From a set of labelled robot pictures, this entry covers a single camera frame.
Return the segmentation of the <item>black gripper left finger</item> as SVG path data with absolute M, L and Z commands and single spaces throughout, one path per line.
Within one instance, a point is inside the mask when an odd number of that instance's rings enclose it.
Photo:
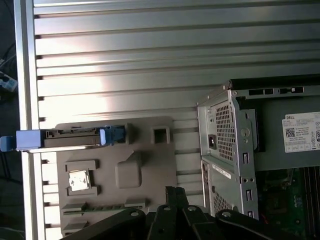
M 166 203 L 144 213 L 125 209 L 63 237 L 64 240 L 173 240 L 176 236 L 176 187 L 165 188 Z

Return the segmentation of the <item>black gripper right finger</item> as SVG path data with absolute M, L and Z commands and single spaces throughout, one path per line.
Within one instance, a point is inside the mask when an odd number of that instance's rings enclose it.
M 300 240 L 301 237 L 265 224 L 234 210 L 224 209 L 214 217 L 190 205 L 185 189 L 176 188 L 178 207 L 191 233 L 191 240 Z

